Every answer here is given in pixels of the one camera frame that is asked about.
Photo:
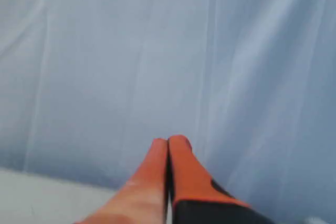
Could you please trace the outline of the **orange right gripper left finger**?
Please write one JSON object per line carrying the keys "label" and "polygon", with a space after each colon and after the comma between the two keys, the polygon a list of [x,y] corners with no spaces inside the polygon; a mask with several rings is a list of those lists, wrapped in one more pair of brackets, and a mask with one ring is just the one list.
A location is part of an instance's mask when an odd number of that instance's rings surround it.
{"label": "orange right gripper left finger", "polygon": [[80,223],[166,223],[167,140],[153,140],[147,155],[123,187]]}

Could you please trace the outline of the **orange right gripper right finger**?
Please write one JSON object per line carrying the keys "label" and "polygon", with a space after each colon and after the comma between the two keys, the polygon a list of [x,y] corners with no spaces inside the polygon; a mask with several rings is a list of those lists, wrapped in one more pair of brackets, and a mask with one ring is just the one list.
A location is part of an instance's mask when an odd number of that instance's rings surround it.
{"label": "orange right gripper right finger", "polygon": [[173,223],[272,223],[224,190],[183,135],[168,140]]}

